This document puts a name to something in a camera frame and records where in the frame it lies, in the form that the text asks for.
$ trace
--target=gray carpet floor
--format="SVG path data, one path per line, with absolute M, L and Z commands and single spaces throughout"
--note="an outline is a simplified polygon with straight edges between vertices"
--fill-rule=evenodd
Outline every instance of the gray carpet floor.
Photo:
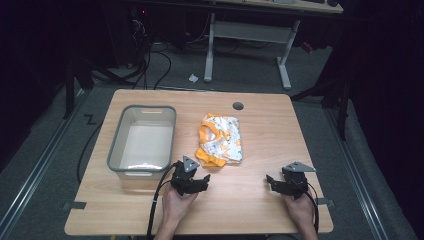
M 185 48 L 184 51 L 166 44 L 153 47 L 159 53 L 151 53 L 150 65 L 146 73 L 146 85 L 152 89 L 170 66 L 169 73 L 160 81 L 158 89 L 192 89 L 207 91 L 263 92 L 294 95 L 315 84 L 331 49 L 320 49 L 306 53 L 300 48 L 293 48 L 287 61 L 288 74 L 292 89 L 282 88 L 275 57 L 282 51 L 278 44 L 243 42 L 244 45 L 232 46 L 228 42 L 217 44 L 213 80 L 203 82 L 206 49 L 204 42 Z M 112 69 L 120 75 L 129 71 L 125 67 Z M 191 74 L 199 77 L 196 83 L 188 80 Z M 143 88 L 141 79 L 138 89 Z M 56 130 L 67 122 L 66 131 L 57 143 L 42 178 L 35 183 L 22 211 L 17 212 L 16 221 L 2 228 L 6 229 L 8 239 L 110 239 L 110 236 L 86 237 L 68 236 L 64 226 L 69 214 L 67 204 L 73 202 L 78 191 L 79 175 L 84 174 L 90 153 L 94 147 L 97 134 L 92 139 L 98 125 L 104 119 L 111 97 L 116 89 L 128 88 L 110 81 L 96 80 L 92 91 L 84 92 L 74 117 L 69 121 L 62 119 L 65 113 L 64 89 L 55 101 L 32 127 L 31 134 L 16 153 L 7 168 L 0 174 L 1 216 L 10 216 L 8 212 L 16 196 L 25 186 L 39 159 Z M 349 117 L 346 123 L 347 141 L 342 142 L 334 131 L 337 109 L 322 109 L 320 97 L 307 97 L 293 102 L 295 111 L 305 137 L 312 161 L 317 168 L 318 178 L 326 198 L 331 200 L 330 214 L 334 222 L 331 233 L 320 234 L 320 239 L 416 239 L 409 223 L 405 220 L 402 209 L 388 188 L 384 177 L 375 164 L 366 139 L 360 128 L 352 104 L 349 105 Z M 351 157 L 360 173 L 360 180 L 366 186 L 372 203 L 381 220 L 386 236 L 375 235 L 360 193 L 355 189 L 346 158 Z M 272 239 L 293 239 L 294 235 L 273 236 Z

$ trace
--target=black cable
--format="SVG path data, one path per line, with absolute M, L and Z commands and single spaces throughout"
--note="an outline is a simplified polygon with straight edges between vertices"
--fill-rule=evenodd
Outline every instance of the black cable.
M 168 57 L 168 56 L 166 56 L 165 54 L 163 54 L 163 53 L 161 53 L 161 52 L 158 52 L 157 54 L 160 54 L 160 55 L 162 55 L 162 56 L 164 56 L 164 57 L 166 57 L 167 59 L 168 59 L 168 61 L 169 61 L 169 67 L 168 67 L 168 70 L 165 72 L 165 74 L 161 77 L 161 78 L 159 78 L 159 80 L 157 80 L 157 82 L 156 82 L 156 84 L 155 84 L 155 86 L 153 87 L 153 90 L 156 90 L 156 88 L 157 88 L 157 86 L 158 86 L 158 84 L 159 84 L 159 82 L 160 81 L 162 81 L 162 79 L 169 73 L 169 71 L 171 70 L 171 59 Z
M 156 204 L 158 203 L 158 197 L 159 197 L 159 191 L 162 188 L 164 184 L 162 184 L 163 180 L 165 179 L 166 175 L 168 175 L 168 172 L 176 166 L 177 163 L 173 163 L 171 166 L 166 169 L 164 172 L 162 178 L 159 181 L 158 187 L 156 188 L 155 195 L 153 196 L 153 202 L 152 202 L 152 208 L 150 209 L 150 217 L 149 217 L 149 226 L 147 227 L 147 240 L 152 239 L 152 227 L 153 227 L 153 219 L 155 217 L 155 211 L 156 211 Z
M 314 193 L 315 193 L 315 202 L 318 205 L 318 194 L 317 194 L 317 191 L 315 190 L 314 187 L 312 187 L 312 185 L 310 183 L 308 183 L 308 185 L 312 188 L 312 190 L 314 190 Z
M 96 132 L 100 129 L 100 127 L 103 125 L 103 121 L 100 122 L 99 126 L 96 127 L 96 129 L 94 129 L 93 133 L 91 134 L 90 138 L 87 140 L 87 142 L 85 143 L 85 146 L 81 152 L 80 158 L 78 160 L 78 165 L 77 165 L 77 180 L 78 180 L 78 184 L 81 184 L 81 176 L 79 173 L 79 169 L 81 167 L 81 161 L 82 161 L 82 157 L 84 156 L 85 151 L 87 150 L 88 144 L 91 142 L 91 139 L 94 137 L 94 135 L 96 134 Z

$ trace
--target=wire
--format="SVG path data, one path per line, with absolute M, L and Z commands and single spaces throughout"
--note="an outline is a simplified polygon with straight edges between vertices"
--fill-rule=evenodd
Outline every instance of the wire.
M 159 85 L 159 83 L 160 83 L 160 81 L 162 81 L 162 79 L 169 73 L 169 71 L 171 70 L 171 59 L 168 57 L 168 56 L 166 56 L 165 54 L 163 54 L 163 53 L 161 53 L 161 52 L 158 52 L 157 54 L 160 54 L 160 55 L 162 55 L 162 56 L 164 56 L 164 57 L 166 57 L 167 59 L 168 59 L 168 61 L 169 61 L 169 67 L 168 67 L 168 70 L 166 70 L 166 72 L 165 72 L 165 74 L 161 77 L 161 78 L 159 78 L 159 80 L 157 80 L 156 81 L 156 84 L 155 84 L 155 86 L 153 87 L 153 90 L 156 90 L 156 88 L 157 88 L 157 86 Z
M 166 175 L 168 175 L 168 172 L 177 165 L 177 163 L 173 163 L 171 166 L 169 166 L 168 169 L 166 169 L 166 171 L 163 173 L 162 178 L 159 181 L 158 187 L 156 188 L 156 192 L 155 195 L 153 196 L 153 201 L 152 201 L 152 207 L 150 209 L 150 218 L 149 218 L 149 226 L 147 227 L 147 240 L 151 240 L 152 239 L 152 227 L 153 227 L 153 219 L 155 217 L 155 210 L 156 210 L 156 204 L 158 203 L 158 197 L 159 197 L 159 191 L 162 188 L 164 184 L 162 184 L 163 180 L 165 179 Z
M 312 190 L 314 190 L 314 193 L 315 193 L 315 203 L 318 205 L 318 194 L 317 194 L 317 191 L 315 190 L 314 187 L 312 187 L 312 185 L 310 183 L 308 183 L 308 185 L 312 188 Z
M 206 39 L 207 37 L 203 37 L 204 35 L 205 35 L 205 32 L 206 32 L 206 29 L 208 28 L 208 23 L 209 23 L 209 19 L 210 19 L 210 17 L 211 17 L 211 14 L 209 13 L 208 14 L 208 18 L 206 19 L 206 23 L 205 23 L 205 27 L 203 28 L 203 31 L 202 31 L 202 33 L 199 35 L 199 37 L 197 38 L 197 39 L 195 39 L 195 40 L 193 40 L 193 41 L 190 41 L 190 42 L 186 42 L 186 43 L 195 43 L 195 42 L 198 42 L 198 41 L 202 41 L 203 39 Z
M 94 135 L 96 134 L 96 132 L 100 129 L 100 127 L 103 125 L 103 121 L 99 124 L 99 126 L 96 127 L 96 129 L 94 129 L 93 133 L 91 134 L 90 138 L 88 138 L 87 142 L 84 145 L 84 148 L 81 152 L 80 158 L 78 160 L 78 165 L 77 165 L 77 180 L 78 180 L 78 184 L 81 184 L 81 176 L 80 176 L 80 172 L 79 169 L 81 167 L 81 161 L 82 161 L 82 157 L 84 156 L 85 151 L 87 150 L 88 144 L 90 143 L 91 139 L 94 137 Z

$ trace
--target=white metal table leg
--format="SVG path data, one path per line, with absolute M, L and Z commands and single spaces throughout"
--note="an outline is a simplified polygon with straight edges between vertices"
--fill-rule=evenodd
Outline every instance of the white metal table leg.
M 209 48 L 208 55 L 206 56 L 206 66 L 205 66 L 205 82 L 212 81 L 212 71 L 213 71 L 213 40 L 215 35 L 215 13 L 211 13 L 211 23 L 209 29 Z
M 289 56 L 290 49 L 293 45 L 294 38 L 296 37 L 296 33 L 297 33 L 297 29 L 299 28 L 299 24 L 300 24 L 300 20 L 296 20 L 294 22 L 293 27 L 291 28 L 285 49 L 284 49 L 284 54 L 283 54 L 282 57 L 277 58 L 278 69 L 280 70 L 281 81 L 283 82 L 283 88 L 285 90 L 291 89 L 290 79 L 289 79 L 289 75 L 287 74 L 287 69 L 286 69 L 286 60 L 287 60 L 287 57 Z

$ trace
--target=finger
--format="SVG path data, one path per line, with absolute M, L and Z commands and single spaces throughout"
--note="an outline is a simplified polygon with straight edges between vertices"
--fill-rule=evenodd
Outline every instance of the finger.
M 194 200 L 196 200 L 197 196 L 199 196 L 199 193 L 192 193 L 192 194 L 187 196 L 187 201 L 192 203 L 192 202 L 194 202 Z
M 281 197 L 283 198 L 284 202 L 293 202 L 294 197 L 286 194 L 281 194 Z

